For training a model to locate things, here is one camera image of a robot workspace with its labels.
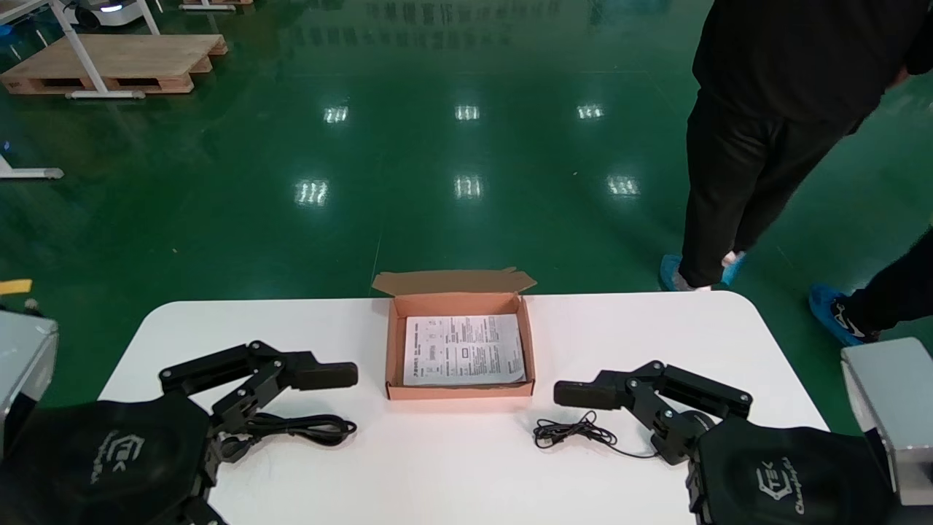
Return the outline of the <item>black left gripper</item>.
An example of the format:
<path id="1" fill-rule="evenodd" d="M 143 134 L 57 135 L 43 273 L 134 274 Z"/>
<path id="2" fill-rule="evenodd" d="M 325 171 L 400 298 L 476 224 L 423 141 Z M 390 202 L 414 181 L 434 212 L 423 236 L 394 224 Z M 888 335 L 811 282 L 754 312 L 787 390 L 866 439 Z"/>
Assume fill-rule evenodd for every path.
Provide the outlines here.
<path id="1" fill-rule="evenodd" d="M 179 394 L 36 408 L 2 458 L 4 524 L 225 525 L 210 416 Z"/>

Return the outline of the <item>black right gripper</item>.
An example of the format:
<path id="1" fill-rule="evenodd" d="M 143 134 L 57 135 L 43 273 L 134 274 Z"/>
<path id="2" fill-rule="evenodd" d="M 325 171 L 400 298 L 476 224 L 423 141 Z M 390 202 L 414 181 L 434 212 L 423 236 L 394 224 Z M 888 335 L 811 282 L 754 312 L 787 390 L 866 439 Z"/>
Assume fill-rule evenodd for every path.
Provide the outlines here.
<path id="1" fill-rule="evenodd" d="M 691 442 L 690 512 L 699 524 L 903 524 L 883 433 L 862 429 L 726 419 Z"/>

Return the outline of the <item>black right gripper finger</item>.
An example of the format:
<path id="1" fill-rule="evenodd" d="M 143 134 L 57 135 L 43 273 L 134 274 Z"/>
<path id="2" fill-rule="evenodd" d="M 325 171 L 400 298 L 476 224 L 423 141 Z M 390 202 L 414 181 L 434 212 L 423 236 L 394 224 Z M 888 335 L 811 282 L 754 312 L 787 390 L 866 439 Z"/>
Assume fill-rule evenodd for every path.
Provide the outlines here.
<path id="1" fill-rule="evenodd" d="M 687 461 L 714 418 L 747 419 L 753 402 L 748 392 L 660 361 L 631 372 L 601 371 L 589 383 L 560 380 L 553 394 L 567 408 L 626 410 L 651 432 L 656 455 L 670 465 Z"/>

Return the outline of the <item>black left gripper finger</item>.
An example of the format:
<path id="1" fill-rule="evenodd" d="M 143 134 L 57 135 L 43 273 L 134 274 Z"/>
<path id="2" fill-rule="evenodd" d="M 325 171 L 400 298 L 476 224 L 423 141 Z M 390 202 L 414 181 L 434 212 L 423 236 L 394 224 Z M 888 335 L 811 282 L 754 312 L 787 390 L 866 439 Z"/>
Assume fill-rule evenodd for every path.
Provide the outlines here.
<path id="1" fill-rule="evenodd" d="M 233 392 L 214 403 L 214 431 L 246 433 L 247 423 L 281 392 L 326 391 L 359 382 L 356 363 L 320 363 L 310 351 L 282 352 L 263 341 L 221 350 L 178 363 L 160 372 L 161 392 L 190 397 L 240 380 Z"/>

